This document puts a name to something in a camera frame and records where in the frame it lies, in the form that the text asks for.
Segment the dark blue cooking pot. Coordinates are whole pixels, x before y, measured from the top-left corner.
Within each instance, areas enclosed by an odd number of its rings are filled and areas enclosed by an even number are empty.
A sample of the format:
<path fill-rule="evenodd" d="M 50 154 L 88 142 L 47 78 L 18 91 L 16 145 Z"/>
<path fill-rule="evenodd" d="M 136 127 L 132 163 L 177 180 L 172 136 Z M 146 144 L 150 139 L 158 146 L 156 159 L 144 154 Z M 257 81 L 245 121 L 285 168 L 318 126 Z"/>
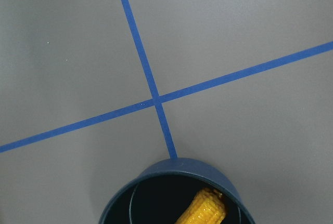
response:
<path fill-rule="evenodd" d="M 176 223 L 202 188 L 223 194 L 222 223 L 254 223 L 236 188 L 213 166 L 188 158 L 157 162 L 118 191 L 99 223 Z"/>

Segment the yellow corn cob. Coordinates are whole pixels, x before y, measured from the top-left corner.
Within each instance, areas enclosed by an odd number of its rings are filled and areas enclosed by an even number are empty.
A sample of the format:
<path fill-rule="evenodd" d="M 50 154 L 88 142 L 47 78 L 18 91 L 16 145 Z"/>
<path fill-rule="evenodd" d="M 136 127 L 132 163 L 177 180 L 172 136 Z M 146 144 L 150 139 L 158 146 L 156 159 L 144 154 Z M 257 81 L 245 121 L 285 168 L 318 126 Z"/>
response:
<path fill-rule="evenodd" d="M 222 223 L 227 216 L 227 208 L 223 202 L 223 194 L 210 188 L 202 188 L 193 198 L 187 209 L 176 223 Z"/>

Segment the blue tape grid lines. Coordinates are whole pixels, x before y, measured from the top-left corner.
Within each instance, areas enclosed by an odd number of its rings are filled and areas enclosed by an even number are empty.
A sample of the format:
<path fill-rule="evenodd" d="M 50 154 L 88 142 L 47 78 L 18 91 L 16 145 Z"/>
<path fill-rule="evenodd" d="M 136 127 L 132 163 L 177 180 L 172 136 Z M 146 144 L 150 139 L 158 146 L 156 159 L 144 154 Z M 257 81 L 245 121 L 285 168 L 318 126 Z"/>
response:
<path fill-rule="evenodd" d="M 31 137 L 23 138 L 14 142 L 10 142 L 1 146 L 1 152 L 8 152 L 14 149 L 18 149 L 24 146 L 31 145 L 33 143 L 37 143 L 49 138 L 53 138 L 56 136 L 60 136 L 66 133 L 70 133 L 72 131 L 76 131 L 82 128 L 86 128 L 89 126 L 93 126 L 102 122 L 106 122 L 127 114 L 131 114 L 134 112 L 141 111 L 143 109 L 154 107 L 159 124 L 164 136 L 165 145 L 167 151 L 169 153 L 169 157 L 172 159 L 177 158 L 177 151 L 174 145 L 174 141 L 172 139 L 172 135 L 170 132 L 169 124 L 167 121 L 167 117 L 165 115 L 165 111 L 163 108 L 163 104 L 166 102 L 173 101 L 178 98 L 186 97 L 188 95 L 192 95 L 198 93 L 200 91 L 204 91 L 213 87 L 218 87 L 236 80 L 240 80 L 245 77 L 253 76 L 255 74 L 259 74 L 271 69 L 275 69 L 278 67 L 282 67 L 284 65 L 297 62 L 299 60 L 303 60 L 309 57 L 317 56 L 319 54 L 323 54 L 329 51 L 332 51 L 332 42 L 324 43 L 318 46 L 314 46 L 294 54 L 286 55 L 274 60 L 270 60 L 268 62 L 260 63 L 254 65 L 252 67 L 248 67 L 236 72 L 232 72 L 230 74 L 226 74 L 208 81 L 204 81 L 199 84 L 195 84 L 189 87 L 185 87 L 171 93 L 160 95 L 158 91 L 158 87 L 153 76 L 153 72 L 151 66 L 149 64 L 148 57 L 145 52 L 144 44 L 142 42 L 135 17 L 133 15 L 131 4 L 129 0 L 120 0 L 122 3 L 122 7 L 124 10 L 124 14 L 127 20 L 127 24 L 129 26 L 131 36 L 133 42 L 135 44 L 135 48 L 140 59 L 140 63 L 142 65 L 143 73 L 151 94 L 151 98 L 145 101 L 141 101 L 120 109 L 116 109 L 114 111 L 110 111 L 101 115 L 97 115 L 91 118 L 87 118 L 85 120 L 81 120 L 78 122 L 74 122 L 69 125 L 61 126 L 56 129 L 52 129 L 40 134 L 36 134 Z"/>

